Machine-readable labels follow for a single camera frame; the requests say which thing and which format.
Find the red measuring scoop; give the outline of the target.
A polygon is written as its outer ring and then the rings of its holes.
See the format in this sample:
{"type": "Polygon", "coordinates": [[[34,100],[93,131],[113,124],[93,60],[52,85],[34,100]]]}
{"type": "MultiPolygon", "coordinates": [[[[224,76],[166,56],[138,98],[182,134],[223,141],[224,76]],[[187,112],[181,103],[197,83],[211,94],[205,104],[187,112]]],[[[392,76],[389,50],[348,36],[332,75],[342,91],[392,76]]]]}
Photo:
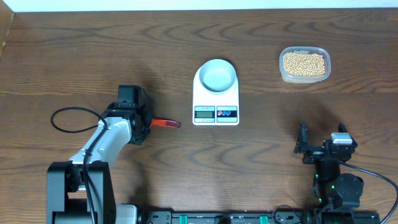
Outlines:
{"type": "Polygon", "coordinates": [[[150,123],[150,127],[152,126],[161,126],[165,128],[179,128],[181,127],[181,123],[178,121],[174,121],[171,119],[152,119],[150,123]]]}

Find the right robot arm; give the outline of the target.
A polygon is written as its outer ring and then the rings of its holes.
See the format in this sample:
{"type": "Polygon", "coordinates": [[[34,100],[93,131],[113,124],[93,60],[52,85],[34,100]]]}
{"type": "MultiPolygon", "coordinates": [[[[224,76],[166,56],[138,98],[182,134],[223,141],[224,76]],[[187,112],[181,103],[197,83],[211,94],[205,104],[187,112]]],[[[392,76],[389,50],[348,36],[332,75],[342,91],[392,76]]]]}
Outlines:
{"type": "Polygon", "coordinates": [[[311,146],[307,128],[300,124],[294,153],[303,155],[303,164],[315,166],[313,191],[319,199],[319,206],[303,214],[304,223],[355,222],[353,210],[360,206],[364,181],[357,175],[341,173],[340,165],[351,159],[357,146],[342,123],[321,146],[311,146]]]}

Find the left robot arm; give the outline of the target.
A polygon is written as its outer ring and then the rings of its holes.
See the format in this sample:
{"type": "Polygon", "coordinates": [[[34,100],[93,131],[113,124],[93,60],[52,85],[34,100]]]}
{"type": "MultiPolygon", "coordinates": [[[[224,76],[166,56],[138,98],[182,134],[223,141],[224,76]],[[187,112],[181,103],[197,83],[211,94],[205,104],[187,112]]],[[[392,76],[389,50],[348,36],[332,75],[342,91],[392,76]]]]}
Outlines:
{"type": "Polygon", "coordinates": [[[127,144],[141,145],[150,133],[145,89],[121,85],[118,99],[102,114],[88,142],[66,162],[47,169],[47,223],[144,223],[131,204],[117,204],[110,169],[127,144]]]}

